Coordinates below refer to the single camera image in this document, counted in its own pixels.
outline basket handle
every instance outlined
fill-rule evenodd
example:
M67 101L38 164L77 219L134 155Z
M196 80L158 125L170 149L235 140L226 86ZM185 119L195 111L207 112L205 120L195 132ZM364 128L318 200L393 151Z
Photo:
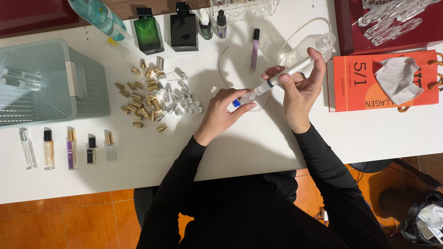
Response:
M68 86L69 86L69 96L79 96L78 91L78 81L77 81L77 72L75 70L75 63L72 61L65 62L66 64L66 73L68 74Z

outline light green basket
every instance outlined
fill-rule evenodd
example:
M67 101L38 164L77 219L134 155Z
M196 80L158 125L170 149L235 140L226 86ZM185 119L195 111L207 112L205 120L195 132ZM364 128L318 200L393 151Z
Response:
M63 39L1 47L0 66L42 75L40 91L0 85L0 128L109 115L103 66Z

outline white tabletop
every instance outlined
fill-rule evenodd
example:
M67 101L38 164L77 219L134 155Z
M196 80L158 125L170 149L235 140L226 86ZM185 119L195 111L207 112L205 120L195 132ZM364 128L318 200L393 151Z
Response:
M199 37L199 52L174 52L167 38L169 15L156 16L164 37L165 51L150 56L138 50L136 40L124 46L131 54L122 59L101 44L107 37L93 26L0 40L0 47L60 37L77 51L105 66L111 115L82 121L50 124L55 144L55 169L43 170L43 127L23 125L35 148L38 168L26 170L19 129L0 130L0 203L81 195L103 191L159 185L189 138L200 125L204 113L169 115L168 129L158 133L158 122L143 121L143 129L132 126L134 116L126 116L120 106L129 102L119 94L115 82L125 84L140 80L130 72L144 58L148 66L157 56L165 59L165 72L176 68L189 77L188 86L194 100L206 110L217 89L225 88L217 67L218 55L228 45L221 70L234 88L255 88L262 83L260 74L276 64L280 46L298 27L315 17L330 20L336 32L335 12L331 1L282 0L272 17L228 24L228 37L206 41ZM124 23L131 27L133 20ZM255 73L250 73L251 43L254 28L261 29L260 51ZM303 37L326 33L327 25L315 21L296 35L294 47ZM338 41L334 46L338 51ZM431 47L443 51L442 45ZM178 84L172 82L174 92ZM263 94L258 104L263 104ZM375 109L330 113L327 106L326 81L323 93L310 113L311 122L344 163L381 160L443 152L443 134L437 128L443 117L443 104L415 106L406 113L395 109ZM276 88L265 110L245 114L235 125L216 138L207 148L195 180L300 169L305 167L297 143L285 123L281 105L283 91ZM79 168L69 171L66 154L66 127L75 128L79 148ZM118 160L107 162L102 141L110 130L117 145ZM97 137L99 163L86 164L88 133Z

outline blue liquid bottle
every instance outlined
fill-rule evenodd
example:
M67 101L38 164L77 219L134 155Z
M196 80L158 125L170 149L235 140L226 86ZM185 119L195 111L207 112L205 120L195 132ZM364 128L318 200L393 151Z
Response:
M132 41L123 21L100 0L68 0L72 9L101 32L116 41Z

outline white cloth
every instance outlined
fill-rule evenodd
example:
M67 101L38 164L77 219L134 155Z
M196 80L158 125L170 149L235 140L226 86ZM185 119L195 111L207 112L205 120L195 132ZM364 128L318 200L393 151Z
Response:
M413 83L414 73L419 69L414 58L389 58L379 63L383 67L375 73L375 78L394 104L413 100L424 91Z

